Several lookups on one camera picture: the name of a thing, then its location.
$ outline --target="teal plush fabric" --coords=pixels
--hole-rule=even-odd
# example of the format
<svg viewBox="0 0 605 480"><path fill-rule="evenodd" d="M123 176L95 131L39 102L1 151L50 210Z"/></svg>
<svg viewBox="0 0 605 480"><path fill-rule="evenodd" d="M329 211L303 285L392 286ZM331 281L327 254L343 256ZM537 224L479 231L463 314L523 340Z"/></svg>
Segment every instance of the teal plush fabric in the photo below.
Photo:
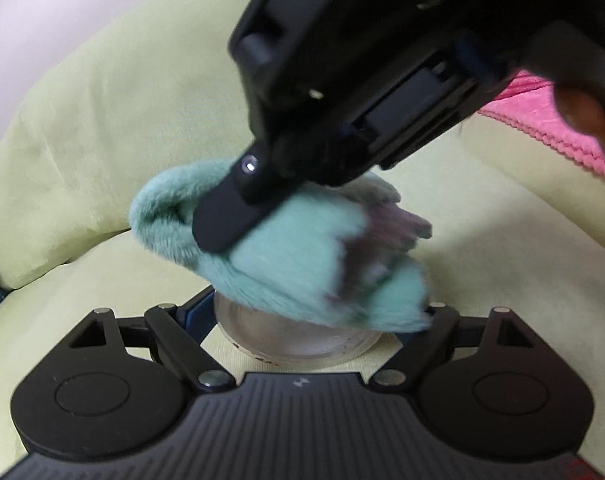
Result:
<svg viewBox="0 0 605 480"><path fill-rule="evenodd" d="M368 210L381 204L396 207L400 200L390 184L374 174L339 189L306 184L228 254L208 254L193 239L191 218L200 198L230 165L197 162L152 179L130 208L137 239L204 277L230 300L270 314L384 332L429 326L423 270L406 254L415 238L431 235L429 229L380 251L384 271L375 278L359 277L349 300L337 301L345 288L348 243L365 236Z"/></svg>

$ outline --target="pink blanket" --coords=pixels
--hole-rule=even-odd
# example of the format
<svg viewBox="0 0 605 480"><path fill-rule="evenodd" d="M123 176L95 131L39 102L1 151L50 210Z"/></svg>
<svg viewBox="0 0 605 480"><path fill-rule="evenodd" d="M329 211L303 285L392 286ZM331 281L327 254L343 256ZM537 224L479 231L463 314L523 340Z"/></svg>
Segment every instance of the pink blanket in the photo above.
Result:
<svg viewBox="0 0 605 480"><path fill-rule="evenodd" d="M549 81L521 72L496 100L480 110L605 177L605 155L589 136L577 134L556 112Z"/></svg>

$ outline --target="human hand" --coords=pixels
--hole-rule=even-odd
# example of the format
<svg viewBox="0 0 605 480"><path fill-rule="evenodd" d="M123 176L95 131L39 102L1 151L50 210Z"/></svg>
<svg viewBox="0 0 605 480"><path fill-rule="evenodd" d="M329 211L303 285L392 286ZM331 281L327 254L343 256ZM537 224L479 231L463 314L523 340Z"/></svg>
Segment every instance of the human hand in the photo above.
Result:
<svg viewBox="0 0 605 480"><path fill-rule="evenodd" d="M605 111L600 103L584 92L555 88L556 108L564 121L581 134L593 136L605 153Z"/></svg>

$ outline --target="transparent bowl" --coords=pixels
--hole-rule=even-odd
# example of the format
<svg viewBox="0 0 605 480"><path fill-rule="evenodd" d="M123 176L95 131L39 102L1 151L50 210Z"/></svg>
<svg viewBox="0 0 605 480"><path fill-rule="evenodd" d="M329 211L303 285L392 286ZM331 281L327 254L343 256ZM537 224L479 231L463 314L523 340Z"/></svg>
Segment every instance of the transparent bowl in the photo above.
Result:
<svg viewBox="0 0 605 480"><path fill-rule="evenodd" d="M313 368L338 365L369 350L382 335L266 314L218 293L214 308L224 336L247 355L268 364Z"/></svg>

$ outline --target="plush towel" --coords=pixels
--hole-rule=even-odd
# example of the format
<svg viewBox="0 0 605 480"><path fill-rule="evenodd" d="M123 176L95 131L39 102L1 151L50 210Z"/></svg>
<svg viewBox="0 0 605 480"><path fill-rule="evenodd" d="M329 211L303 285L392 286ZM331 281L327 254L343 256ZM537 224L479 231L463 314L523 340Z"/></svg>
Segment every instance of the plush towel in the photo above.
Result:
<svg viewBox="0 0 605 480"><path fill-rule="evenodd" d="M558 115L551 82L521 72L480 113L523 131L605 177L605 154L596 139L576 133Z"/></svg>
<svg viewBox="0 0 605 480"><path fill-rule="evenodd" d="M229 167L198 162L151 180L130 210L138 240L230 300L271 314L384 332L428 327L423 270L406 253L431 226L397 206L390 184L374 174L340 189L306 184L217 256L198 248L191 219Z"/></svg>

